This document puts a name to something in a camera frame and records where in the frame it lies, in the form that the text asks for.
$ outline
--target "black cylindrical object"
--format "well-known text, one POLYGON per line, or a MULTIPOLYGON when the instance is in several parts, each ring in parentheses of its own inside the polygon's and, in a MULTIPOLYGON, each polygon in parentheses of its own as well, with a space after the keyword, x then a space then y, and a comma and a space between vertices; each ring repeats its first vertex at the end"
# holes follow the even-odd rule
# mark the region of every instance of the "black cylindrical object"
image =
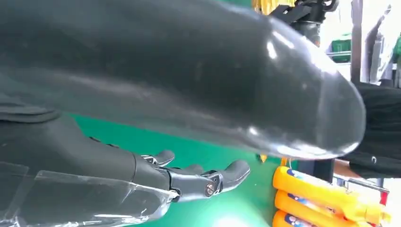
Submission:
POLYGON ((0 92, 29 106, 295 158, 344 155, 363 136, 335 64, 251 9, 3 0, 0 21, 0 92))

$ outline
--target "orange plastic container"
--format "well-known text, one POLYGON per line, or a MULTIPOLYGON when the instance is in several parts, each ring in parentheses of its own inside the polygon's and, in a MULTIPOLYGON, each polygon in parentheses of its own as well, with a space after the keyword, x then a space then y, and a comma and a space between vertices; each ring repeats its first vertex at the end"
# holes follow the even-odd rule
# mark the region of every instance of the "orange plastic container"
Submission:
POLYGON ((318 227, 282 210, 273 217, 272 227, 318 227))
POLYGON ((279 210, 292 214, 318 227, 371 227, 366 222, 345 220, 332 210, 280 190, 277 191, 275 205, 279 210))
POLYGON ((285 166, 278 167, 274 173, 273 187, 331 208, 354 222, 378 225, 382 221, 390 222, 391 219, 384 205, 366 201, 355 192, 348 192, 345 188, 285 166))

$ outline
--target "plastic wrap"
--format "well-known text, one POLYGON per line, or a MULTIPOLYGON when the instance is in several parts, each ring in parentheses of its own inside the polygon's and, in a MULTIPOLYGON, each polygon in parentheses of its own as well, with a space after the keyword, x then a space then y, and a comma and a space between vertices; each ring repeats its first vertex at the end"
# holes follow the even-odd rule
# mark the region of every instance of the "plastic wrap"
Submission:
POLYGON ((0 227, 140 224, 162 217, 177 196, 114 179, 49 171, 32 176, 27 167, 7 163, 0 170, 0 227))
POLYGON ((370 82, 376 83, 380 79, 391 79, 386 75, 389 64, 392 63, 394 46, 400 36, 401 27, 398 26, 400 10, 395 4, 389 4, 385 14, 381 17, 377 36, 372 47, 370 67, 370 82))
POLYGON ((357 13, 355 9, 363 9, 362 12, 359 12, 362 15, 362 23, 358 24, 359 22, 356 23, 354 20, 354 28, 361 27, 360 57, 355 54, 357 49, 352 51, 355 55, 354 61, 361 61, 361 64, 359 67, 353 63, 352 67, 360 70, 362 82, 378 83, 381 79, 391 79, 386 72, 401 32, 397 26, 400 3, 397 0, 356 2, 358 5, 356 3, 353 5, 353 14, 357 13))

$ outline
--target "black fabric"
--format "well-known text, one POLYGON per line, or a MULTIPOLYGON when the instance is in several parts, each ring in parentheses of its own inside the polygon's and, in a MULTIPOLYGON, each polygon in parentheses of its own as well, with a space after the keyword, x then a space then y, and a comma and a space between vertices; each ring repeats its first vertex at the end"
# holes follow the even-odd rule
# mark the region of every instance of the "black fabric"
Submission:
POLYGON ((59 116, 60 113, 53 109, 29 105, 0 93, 0 121, 39 123, 59 116))
POLYGON ((342 159, 363 178, 401 177, 401 89, 356 84, 366 106, 366 132, 342 159))
POLYGON ((314 162, 313 176, 327 182, 333 182, 334 159, 314 162))

